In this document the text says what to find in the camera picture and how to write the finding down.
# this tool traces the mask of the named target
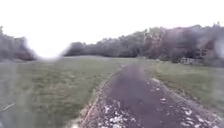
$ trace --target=paved path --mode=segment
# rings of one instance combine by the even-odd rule
[[[137,65],[125,67],[109,81],[83,124],[85,128],[218,128]]]

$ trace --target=grass field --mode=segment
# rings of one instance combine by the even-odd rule
[[[56,62],[0,64],[0,115],[8,127],[61,128],[80,115],[92,92],[134,59],[64,58]]]
[[[224,116],[224,69],[149,60],[153,75],[182,96]]]
[[[0,64],[0,121],[16,128],[61,128],[120,67],[139,62],[169,88],[224,115],[224,69],[156,60],[71,57]]]

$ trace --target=foliage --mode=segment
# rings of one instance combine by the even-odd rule
[[[26,39],[14,38],[3,33],[0,27],[0,61],[3,60],[34,60],[32,52],[26,47]]]
[[[212,27],[178,27],[166,29],[149,28],[127,36],[105,38],[96,44],[73,43],[65,56],[100,55],[106,57],[137,57],[160,59],[178,63],[181,58],[205,60],[205,65],[223,65],[215,49],[223,43],[224,28],[219,24]]]

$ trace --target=overcast sky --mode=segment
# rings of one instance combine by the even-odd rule
[[[0,25],[40,56],[153,26],[224,23],[222,0],[0,0]]]

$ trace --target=green grass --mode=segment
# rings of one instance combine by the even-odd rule
[[[167,87],[224,115],[224,69],[149,60],[153,75]]]
[[[48,63],[2,63],[0,107],[15,103],[3,112],[3,121],[17,128],[61,128],[80,115],[94,89],[134,61],[86,56]]]
[[[0,63],[0,108],[15,103],[0,111],[0,121],[16,128],[61,128],[80,116],[103,81],[135,62],[149,67],[154,77],[177,93],[224,115],[222,68],[82,56],[55,62]]]

